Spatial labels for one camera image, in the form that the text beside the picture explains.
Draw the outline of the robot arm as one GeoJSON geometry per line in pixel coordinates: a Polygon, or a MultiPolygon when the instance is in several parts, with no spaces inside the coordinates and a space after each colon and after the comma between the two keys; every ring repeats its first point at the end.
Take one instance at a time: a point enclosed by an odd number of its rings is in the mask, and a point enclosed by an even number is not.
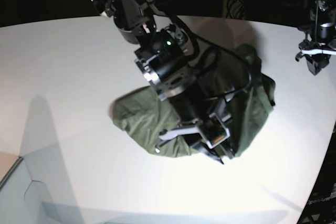
{"type": "Polygon", "coordinates": [[[182,139],[188,147],[220,161],[219,147],[228,158],[235,155],[227,103],[234,93],[210,97],[203,76],[215,68],[206,66],[204,59],[216,46],[204,53],[199,50],[196,35],[178,17],[169,16],[170,24],[161,30],[155,16],[163,16],[155,0],[92,0],[101,15],[112,17],[123,38],[139,45],[135,64],[150,84],[155,98],[166,105],[176,118],[173,128],[158,130],[154,150],[161,153],[167,143],[182,139]]]}
{"type": "Polygon", "coordinates": [[[295,60],[304,58],[308,70],[316,76],[335,56],[335,0],[304,0],[309,22],[298,27],[305,34],[295,60]]]}

